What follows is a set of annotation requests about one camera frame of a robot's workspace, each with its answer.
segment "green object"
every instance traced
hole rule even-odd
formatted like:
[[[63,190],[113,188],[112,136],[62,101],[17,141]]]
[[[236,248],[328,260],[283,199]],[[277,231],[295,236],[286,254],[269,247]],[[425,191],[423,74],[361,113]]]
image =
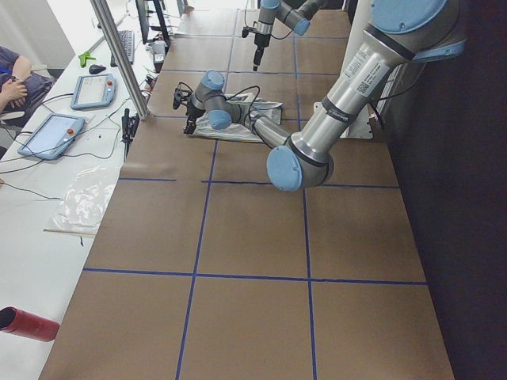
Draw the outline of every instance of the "green object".
[[[88,59],[92,59],[94,61],[96,58],[92,57],[89,51],[85,51],[79,56],[79,63],[81,64],[81,67],[86,66],[86,61]]]

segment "computer mouse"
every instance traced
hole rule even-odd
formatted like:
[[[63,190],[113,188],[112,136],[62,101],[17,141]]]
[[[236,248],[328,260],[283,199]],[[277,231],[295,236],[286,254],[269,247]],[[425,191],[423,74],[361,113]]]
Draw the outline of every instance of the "computer mouse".
[[[104,70],[105,70],[105,66],[101,66],[101,65],[92,65],[88,69],[90,74],[98,74]]]

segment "red cylinder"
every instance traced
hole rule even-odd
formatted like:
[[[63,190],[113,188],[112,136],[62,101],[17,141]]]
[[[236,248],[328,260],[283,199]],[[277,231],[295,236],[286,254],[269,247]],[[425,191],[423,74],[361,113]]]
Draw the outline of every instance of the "red cylinder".
[[[24,310],[9,306],[0,310],[0,331],[49,342],[54,340],[60,325]]]

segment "person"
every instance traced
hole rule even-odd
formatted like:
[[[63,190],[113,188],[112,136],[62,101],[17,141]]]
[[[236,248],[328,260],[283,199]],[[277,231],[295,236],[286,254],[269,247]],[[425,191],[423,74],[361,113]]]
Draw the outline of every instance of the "person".
[[[53,81],[32,72],[32,63],[23,55],[0,46],[0,113],[23,111],[9,124],[23,127],[51,89]]]

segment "tablet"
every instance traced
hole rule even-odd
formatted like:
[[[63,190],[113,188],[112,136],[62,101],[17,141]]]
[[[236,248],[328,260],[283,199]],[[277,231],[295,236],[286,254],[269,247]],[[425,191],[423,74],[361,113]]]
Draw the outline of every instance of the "tablet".
[[[17,152],[24,156],[54,160],[69,147],[84,126],[82,117],[52,113]]]
[[[78,78],[72,109],[89,109],[109,106],[114,100],[116,79],[112,74],[84,75]]]

